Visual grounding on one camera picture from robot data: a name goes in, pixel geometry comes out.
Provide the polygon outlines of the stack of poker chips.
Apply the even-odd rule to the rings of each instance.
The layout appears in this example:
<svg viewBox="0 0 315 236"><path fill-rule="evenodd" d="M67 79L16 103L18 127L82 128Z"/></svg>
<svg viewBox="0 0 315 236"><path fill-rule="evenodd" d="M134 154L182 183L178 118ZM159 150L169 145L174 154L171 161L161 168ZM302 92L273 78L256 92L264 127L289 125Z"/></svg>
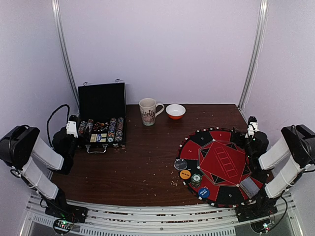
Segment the stack of poker chips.
<svg viewBox="0 0 315 236"><path fill-rule="evenodd" d="M198 188L201 184L202 176L200 174L193 174L191 177L191 185L194 188Z"/></svg>

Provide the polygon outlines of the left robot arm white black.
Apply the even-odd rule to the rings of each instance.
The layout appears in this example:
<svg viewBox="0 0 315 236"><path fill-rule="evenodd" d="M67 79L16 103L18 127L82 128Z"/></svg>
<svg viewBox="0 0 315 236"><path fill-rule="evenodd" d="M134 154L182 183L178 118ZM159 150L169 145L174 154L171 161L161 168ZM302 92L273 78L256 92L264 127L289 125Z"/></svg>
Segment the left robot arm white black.
<svg viewBox="0 0 315 236"><path fill-rule="evenodd" d="M10 172L36 191L45 202L45 213L72 223L83 223L87 209L67 202L65 192L52 182L46 170L68 175L77 148L77 117L66 116L66 125L44 141L40 130L16 125L0 136L0 159Z"/></svg>

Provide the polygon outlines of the black dealer button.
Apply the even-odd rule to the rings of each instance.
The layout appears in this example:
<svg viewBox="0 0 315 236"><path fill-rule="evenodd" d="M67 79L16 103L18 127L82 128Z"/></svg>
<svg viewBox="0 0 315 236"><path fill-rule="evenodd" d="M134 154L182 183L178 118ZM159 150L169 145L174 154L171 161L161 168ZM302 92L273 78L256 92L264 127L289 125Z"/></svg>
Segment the black dealer button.
<svg viewBox="0 0 315 236"><path fill-rule="evenodd" d="M174 168L178 171L185 170L188 167L186 160L184 159L176 159L174 162Z"/></svg>

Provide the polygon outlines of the orange big blind button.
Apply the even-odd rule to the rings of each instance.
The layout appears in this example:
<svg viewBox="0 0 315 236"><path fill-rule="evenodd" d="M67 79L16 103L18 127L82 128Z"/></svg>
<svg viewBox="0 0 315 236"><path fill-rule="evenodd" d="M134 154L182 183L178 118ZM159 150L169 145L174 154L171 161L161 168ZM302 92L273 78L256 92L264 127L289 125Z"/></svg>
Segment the orange big blind button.
<svg viewBox="0 0 315 236"><path fill-rule="evenodd" d="M186 179L190 179L190 177L191 177L191 172L189 170L181 170L180 171L180 178L181 179L186 180Z"/></svg>

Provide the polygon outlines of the blue small blind button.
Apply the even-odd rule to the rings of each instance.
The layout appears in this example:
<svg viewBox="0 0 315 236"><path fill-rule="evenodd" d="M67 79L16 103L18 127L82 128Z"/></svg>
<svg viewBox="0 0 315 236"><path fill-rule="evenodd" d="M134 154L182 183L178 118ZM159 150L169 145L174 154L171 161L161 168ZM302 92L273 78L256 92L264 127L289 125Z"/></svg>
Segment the blue small blind button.
<svg viewBox="0 0 315 236"><path fill-rule="evenodd" d="M202 187L198 190L198 195L201 198L208 198L210 196L210 190L206 187Z"/></svg>

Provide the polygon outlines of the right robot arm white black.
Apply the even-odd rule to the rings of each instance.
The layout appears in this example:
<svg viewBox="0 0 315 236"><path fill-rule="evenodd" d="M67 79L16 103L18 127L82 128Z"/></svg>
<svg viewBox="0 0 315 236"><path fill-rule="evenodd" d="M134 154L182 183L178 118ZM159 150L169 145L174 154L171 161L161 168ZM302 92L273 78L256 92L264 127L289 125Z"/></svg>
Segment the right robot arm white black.
<svg viewBox="0 0 315 236"><path fill-rule="evenodd" d="M240 139L238 144L245 150L250 171L267 179L261 189L249 178L241 181L241 189L249 194L247 203L236 208L237 218L243 222L277 212L277 200L315 163L315 133L303 124L287 126L281 129L279 140L268 147L267 135L257 123L250 122Z"/></svg>

